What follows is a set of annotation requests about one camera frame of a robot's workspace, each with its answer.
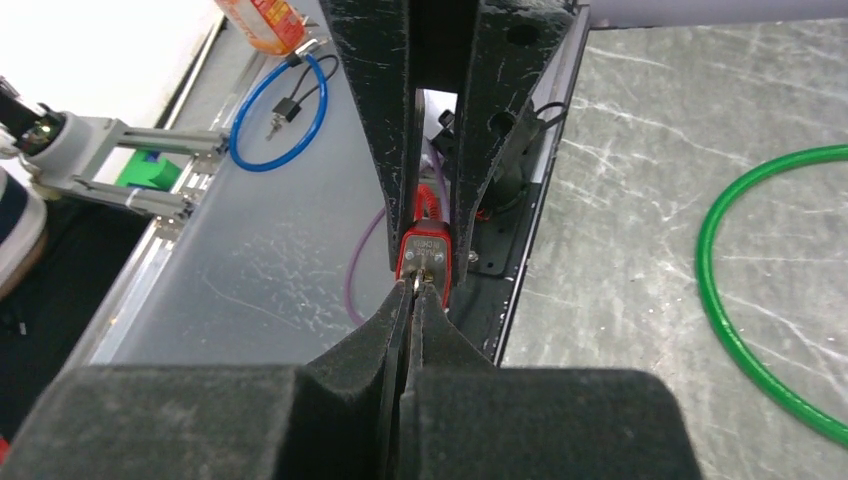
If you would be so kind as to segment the orange packet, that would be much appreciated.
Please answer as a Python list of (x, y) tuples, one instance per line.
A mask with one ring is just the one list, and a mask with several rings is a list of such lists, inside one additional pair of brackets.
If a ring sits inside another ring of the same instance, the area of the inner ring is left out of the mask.
[(225, 17), (256, 50), (287, 55), (306, 38), (300, 13), (285, 0), (215, 0)]

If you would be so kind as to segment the red cable lock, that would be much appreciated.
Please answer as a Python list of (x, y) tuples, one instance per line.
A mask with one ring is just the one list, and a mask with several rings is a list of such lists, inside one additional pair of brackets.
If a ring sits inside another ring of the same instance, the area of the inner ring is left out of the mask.
[(415, 196), (412, 226), (400, 244), (395, 278), (412, 279), (418, 268), (426, 271), (426, 283), (439, 294), (447, 308), (452, 284), (452, 244), (449, 225), (444, 219), (439, 197), (420, 184)]

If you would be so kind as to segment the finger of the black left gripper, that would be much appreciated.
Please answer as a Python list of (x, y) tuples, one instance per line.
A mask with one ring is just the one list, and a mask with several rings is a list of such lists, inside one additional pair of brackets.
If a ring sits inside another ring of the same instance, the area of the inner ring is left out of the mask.
[(551, 58), (575, 20), (566, 1), (480, 1), (458, 96), (451, 283), (467, 276), (479, 204)]
[(423, 121), (412, 86), (410, 3), (327, 0), (320, 5), (372, 155), (395, 271), (413, 221)]

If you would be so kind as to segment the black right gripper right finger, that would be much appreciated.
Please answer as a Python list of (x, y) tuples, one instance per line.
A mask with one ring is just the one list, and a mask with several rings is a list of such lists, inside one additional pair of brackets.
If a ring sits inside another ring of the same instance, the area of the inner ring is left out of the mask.
[(633, 369), (499, 368), (432, 288), (408, 323), (401, 479), (698, 479), (678, 402)]

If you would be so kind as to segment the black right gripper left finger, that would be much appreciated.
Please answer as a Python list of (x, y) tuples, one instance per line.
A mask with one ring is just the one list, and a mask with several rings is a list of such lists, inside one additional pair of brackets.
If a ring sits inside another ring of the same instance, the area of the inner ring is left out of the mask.
[(394, 479), (414, 290), (305, 365), (89, 365), (60, 376), (5, 479)]

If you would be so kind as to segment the green plastic bracket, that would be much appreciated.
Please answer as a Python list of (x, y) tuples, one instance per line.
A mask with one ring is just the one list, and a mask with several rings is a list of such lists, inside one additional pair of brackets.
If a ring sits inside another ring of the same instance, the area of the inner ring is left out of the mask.
[(115, 185), (170, 191), (182, 169), (162, 152), (136, 150), (119, 174)]

